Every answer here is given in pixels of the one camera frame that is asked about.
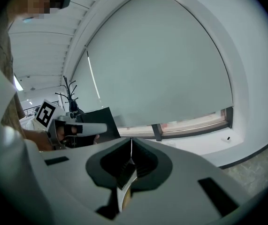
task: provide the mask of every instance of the curved white surface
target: curved white surface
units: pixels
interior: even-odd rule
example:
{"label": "curved white surface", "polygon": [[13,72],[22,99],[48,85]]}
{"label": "curved white surface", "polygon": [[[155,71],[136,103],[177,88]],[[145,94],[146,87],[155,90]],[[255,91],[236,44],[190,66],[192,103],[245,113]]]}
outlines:
{"label": "curved white surface", "polygon": [[[268,15],[257,0],[176,1],[199,20],[221,53],[233,94],[233,129],[162,143],[216,166],[243,159],[268,144]],[[227,144],[229,133],[234,141]]]}
{"label": "curved white surface", "polygon": [[89,43],[95,32],[120,6],[128,0],[98,0],[89,10],[85,18],[81,21],[78,29],[71,41],[66,60],[64,62],[63,75],[70,80],[85,51],[85,46]]}
{"label": "curved white surface", "polygon": [[78,105],[100,109],[99,92],[117,127],[193,119],[233,104],[216,46],[174,0],[129,1],[98,30],[88,53],[97,91],[84,54],[73,77]]}

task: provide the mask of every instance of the black strip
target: black strip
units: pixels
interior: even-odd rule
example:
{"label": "black strip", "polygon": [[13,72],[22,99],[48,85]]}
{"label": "black strip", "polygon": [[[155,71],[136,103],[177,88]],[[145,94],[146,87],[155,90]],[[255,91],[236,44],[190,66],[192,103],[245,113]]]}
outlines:
{"label": "black strip", "polygon": [[77,127],[77,134],[83,133],[83,126],[82,125],[76,125],[76,127]]}
{"label": "black strip", "polygon": [[152,124],[154,137],[157,141],[162,141],[162,128],[160,124]]}
{"label": "black strip", "polygon": [[128,162],[125,168],[123,169],[122,173],[116,178],[117,186],[119,187],[119,189],[121,190],[124,189],[125,185],[128,183],[135,170],[136,170],[135,165]]}
{"label": "black strip", "polygon": [[79,5],[79,6],[85,7],[86,9],[90,9],[90,8],[84,6],[84,5],[79,4],[79,3],[76,3],[76,2],[73,2],[73,1],[70,1],[70,2],[71,2],[71,3],[74,3],[74,4],[77,4],[77,5]]}
{"label": "black strip", "polygon": [[65,161],[68,161],[69,158],[68,157],[56,157],[56,158],[52,158],[52,159],[47,159],[45,160],[45,163],[47,166],[49,165],[54,165],[56,163],[62,163],[62,162],[65,162]]}
{"label": "black strip", "polygon": [[241,159],[241,160],[238,160],[238,161],[236,161],[236,162],[234,162],[234,163],[229,163],[229,164],[220,166],[219,168],[221,168],[221,169],[226,169],[226,168],[229,168],[229,167],[236,166],[236,165],[238,165],[238,164],[240,164],[240,163],[243,163],[243,162],[245,162],[245,161],[247,161],[247,160],[253,158],[254,156],[257,156],[259,153],[262,153],[262,152],[263,152],[265,149],[267,149],[267,148],[268,148],[268,144],[267,144],[265,147],[261,148],[260,150],[254,152],[253,154],[251,154],[251,155],[249,155],[249,156],[247,156],[247,157],[245,157],[245,158],[243,158],[243,159]]}
{"label": "black strip", "polygon": [[226,121],[229,124],[229,127],[233,127],[233,107],[226,108]]}
{"label": "black strip", "polygon": [[213,181],[212,178],[198,180],[211,202],[221,216],[226,216],[238,208],[238,205]]}
{"label": "black strip", "polygon": [[64,125],[64,135],[65,136],[70,136],[70,135],[74,135],[73,132],[72,132],[72,125],[70,124],[65,124]]}

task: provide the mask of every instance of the ceiling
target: ceiling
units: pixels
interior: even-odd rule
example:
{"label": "ceiling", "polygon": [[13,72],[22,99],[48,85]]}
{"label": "ceiling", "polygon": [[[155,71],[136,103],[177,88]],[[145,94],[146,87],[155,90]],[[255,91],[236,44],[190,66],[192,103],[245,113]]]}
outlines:
{"label": "ceiling", "polygon": [[71,0],[69,7],[29,23],[17,20],[9,30],[14,73],[24,92],[61,84],[72,39],[99,0]]}

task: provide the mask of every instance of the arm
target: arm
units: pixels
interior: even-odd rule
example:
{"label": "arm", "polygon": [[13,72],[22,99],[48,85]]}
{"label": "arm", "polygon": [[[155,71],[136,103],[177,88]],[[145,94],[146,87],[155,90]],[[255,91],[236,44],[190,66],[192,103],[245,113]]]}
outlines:
{"label": "arm", "polygon": [[23,129],[26,139],[32,140],[38,147],[39,151],[52,151],[53,147],[49,143],[47,133],[44,130],[31,131]]}
{"label": "arm", "polygon": [[[71,131],[72,133],[76,134],[77,128],[72,127]],[[53,150],[53,147],[48,140],[46,131],[44,130],[31,131],[31,130],[23,129],[23,132],[25,134],[26,139],[32,140],[37,145],[39,151],[52,151]],[[65,138],[63,127],[58,127],[57,137],[59,141],[62,141]]]}

